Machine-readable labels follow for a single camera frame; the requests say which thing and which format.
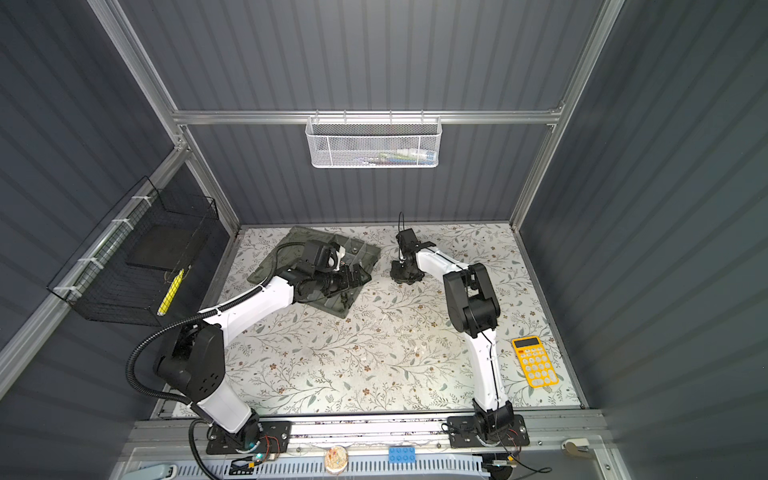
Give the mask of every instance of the vent grille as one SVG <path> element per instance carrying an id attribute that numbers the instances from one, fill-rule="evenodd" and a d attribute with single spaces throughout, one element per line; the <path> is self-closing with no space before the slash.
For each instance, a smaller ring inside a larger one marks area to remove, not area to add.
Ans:
<path id="1" fill-rule="evenodd" d="M 206 466 L 218 477 L 231 478 L 316 478 L 325 476 L 326 470 L 322 457 L 283 457 L 276 462 L 259 465 L 249 475 L 229 475 L 232 460 L 206 460 Z M 142 462 L 139 468 L 146 468 L 160 463 L 178 465 L 179 480 L 204 480 L 205 474 L 192 460 L 162 460 Z M 418 454 L 415 463 L 389 463 L 386 455 L 353 456 L 347 469 L 339 476 L 366 477 L 387 474 L 409 475 L 461 475 L 466 478 L 488 478 L 482 471 L 482 459 L 473 455 Z"/>

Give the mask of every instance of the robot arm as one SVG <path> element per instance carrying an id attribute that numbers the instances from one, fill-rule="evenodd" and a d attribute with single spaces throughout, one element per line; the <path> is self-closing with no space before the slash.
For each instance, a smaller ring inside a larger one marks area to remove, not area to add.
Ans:
<path id="1" fill-rule="evenodd" d="M 432 242 L 419 242 L 413 229 L 397 235 L 400 260 L 392 262 L 390 275 L 398 283 L 413 284 L 425 273 L 442 279 L 445 301 L 454 328 L 467 342 L 475 380 L 475 429 L 481 439 L 498 438 L 514 420 L 511 402 L 502 385 L 496 351 L 498 299 L 481 263 L 469 265 L 438 250 Z M 470 296 L 469 290 L 477 290 Z"/>
<path id="2" fill-rule="evenodd" d="M 238 452 L 251 452 L 262 437 L 259 416 L 235 393 L 226 376 L 224 349 L 244 330 L 296 301 L 319 293 L 331 297 L 362 286 L 371 276 L 359 264 L 341 262 L 338 244 L 310 240 L 290 267 L 220 305 L 210 315 L 182 327 L 155 363 L 154 371 L 191 400 L 190 407 L 217 425 Z"/>

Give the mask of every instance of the yellow object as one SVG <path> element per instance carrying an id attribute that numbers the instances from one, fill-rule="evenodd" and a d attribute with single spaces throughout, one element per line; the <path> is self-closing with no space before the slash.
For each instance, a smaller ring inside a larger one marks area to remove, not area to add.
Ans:
<path id="1" fill-rule="evenodd" d="M 560 380 L 554 372 L 551 358 L 537 336 L 525 336 L 512 340 L 512 346 L 518 354 L 525 379 L 533 388 L 557 385 Z"/>
<path id="2" fill-rule="evenodd" d="M 179 285 L 181 285 L 181 280 L 183 279 L 184 269 L 181 269 L 179 274 L 176 275 L 176 278 L 174 278 L 174 281 L 170 283 L 170 286 L 168 287 L 168 293 L 165 294 L 163 301 L 160 303 L 160 308 L 157 309 L 158 316 L 163 316 L 168 313 L 170 303 L 174 301 L 174 296 L 176 296 L 176 292 L 179 290 Z"/>

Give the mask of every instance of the white mesh basket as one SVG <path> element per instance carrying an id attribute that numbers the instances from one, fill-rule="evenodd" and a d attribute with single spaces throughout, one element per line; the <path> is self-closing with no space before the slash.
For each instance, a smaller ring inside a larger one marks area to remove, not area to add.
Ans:
<path id="1" fill-rule="evenodd" d="M 318 168 L 437 167 L 440 119 L 408 124 L 306 122 L 312 165 Z"/>

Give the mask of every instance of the cable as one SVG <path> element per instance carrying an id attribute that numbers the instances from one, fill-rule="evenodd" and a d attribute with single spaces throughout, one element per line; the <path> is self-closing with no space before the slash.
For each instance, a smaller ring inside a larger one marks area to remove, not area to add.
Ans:
<path id="1" fill-rule="evenodd" d="M 192 423 L 190 423 L 190 428 L 187 430 L 187 437 L 190 441 L 190 449 L 192 450 L 192 456 L 194 457 L 195 463 L 197 463 L 197 466 L 200 467 L 200 470 L 203 471 L 205 476 L 207 476 L 210 480 L 221 480 L 221 478 L 214 475 L 214 473 L 208 469 L 208 467 L 203 463 L 203 459 L 200 458 L 200 453 L 197 451 L 197 445 L 194 443 L 194 427 L 198 423 L 205 423 L 207 422 L 202 419 L 195 419 L 192 420 Z"/>
<path id="2" fill-rule="evenodd" d="M 533 474 L 536 474 L 536 473 L 549 473 L 549 472 L 551 472 L 551 471 L 552 471 L 552 467 L 544 467 L 544 468 L 539 468 L 538 470 L 537 470 L 536 468 L 531 468 L 531 467 L 527 466 L 525 463 L 521 462 L 519 458 L 515 458 L 515 461 L 516 461 L 516 462 L 518 463 L 518 465 L 520 465 L 521 467 L 525 467 L 525 468 L 527 468 L 528 470 L 530 470 L 531 472 L 533 472 L 533 473 L 531 473 L 531 474 L 528 474 L 528 475 L 526 475 L 525 477 L 528 477 L 528 476 L 530 476 L 530 475 L 533 475 Z"/>
<path id="3" fill-rule="evenodd" d="M 162 390 L 151 389 L 148 386 L 144 385 L 143 383 L 139 382 L 139 380 L 136 378 L 136 372 L 135 372 L 136 360 L 138 360 L 141 352 L 145 348 L 147 348 L 147 345 L 149 345 L 156 339 L 163 336 L 163 334 L 165 334 L 166 332 L 172 329 L 175 329 L 179 326 L 189 325 L 191 323 L 198 323 L 201 320 L 214 316 L 216 314 L 217 314 L 216 310 L 211 310 L 210 312 L 205 312 L 205 313 L 198 313 L 197 315 L 191 316 L 188 319 L 184 319 L 179 322 L 172 323 L 169 326 L 166 326 L 163 329 L 160 329 L 157 332 L 145 338 L 141 343 L 139 343 L 136 346 L 134 351 L 131 352 L 131 355 L 128 357 L 128 361 L 125 363 L 125 379 L 128 381 L 128 385 L 130 385 L 137 392 L 143 393 L 146 396 L 151 396 L 151 397 L 164 399 L 164 400 L 174 400 L 175 402 L 181 402 L 184 405 L 189 405 L 191 400 L 185 396 L 177 395 L 175 393 L 170 393 L 170 392 L 163 392 Z"/>
<path id="4" fill-rule="evenodd" d="M 278 245 L 275 251 L 273 252 L 273 262 L 272 262 L 272 268 L 270 268 L 270 273 L 266 276 L 266 278 L 261 283 L 256 285 L 256 287 L 254 287 L 250 292 L 245 293 L 244 295 L 239 296 L 230 302 L 223 303 L 214 310 L 209 310 L 205 313 L 198 313 L 196 315 L 192 315 L 187 319 L 180 320 L 176 323 L 172 323 L 169 326 L 166 326 L 158 330 L 157 332 L 149 335 L 147 338 L 142 340 L 142 342 L 136 346 L 134 351 L 131 352 L 131 355 L 128 357 L 128 361 L 125 363 L 125 379 L 128 381 L 128 385 L 130 385 L 137 392 L 143 393 L 146 396 L 151 396 L 151 397 L 155 397 L 163 400 L 173 400 L 175 402 L 181 402 L 184 405 L 189 405 L 192 402 L 192 400 L 190 400 L 186 396 L 177 395 L 176 393 L 163 392 L 162 390 L 151 389 L 148 386 L 141 383 L 138 378 L 136 378 L 136 372 L 135 372 L 136 361 L 138 360 L 141 352 L 143 352 L 144 349 L 147 348 L 147 346 L 150 343 L 160 338 L 165 333 L 168 333 L 172 329 L 175 329 L 180 326 L 190 325 L 193 323 L 199 323 L 203 319 L 210 318 L 214 315 L 218 315 L 221 312 L 226 312 L 230 308 L 240 305 L 242 302 L 245 302 L 246 300 L 252 298 L 257 293 L 264 290 L 265 285 L 267 285 L 275 276 L 275 271 L 277 270 L 278 252 L 280 252 L 283 248 L 295 247 L 299 245 L 304 245 L 304 242 L 288 242 L 288 243 L 283 243 L 282 245 Z"/>

